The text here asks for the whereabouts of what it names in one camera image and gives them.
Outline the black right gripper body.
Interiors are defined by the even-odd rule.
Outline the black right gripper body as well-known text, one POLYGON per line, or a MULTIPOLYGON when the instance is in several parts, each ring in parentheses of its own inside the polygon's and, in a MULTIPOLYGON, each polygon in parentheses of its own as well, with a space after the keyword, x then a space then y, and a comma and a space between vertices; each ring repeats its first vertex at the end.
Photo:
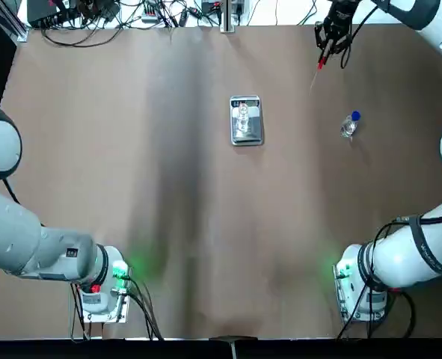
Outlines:
POLYGON ((327 31, 346 33, 357 10, 357 1, 331 1, 331 6, 324 19, 324 27, 327 31))

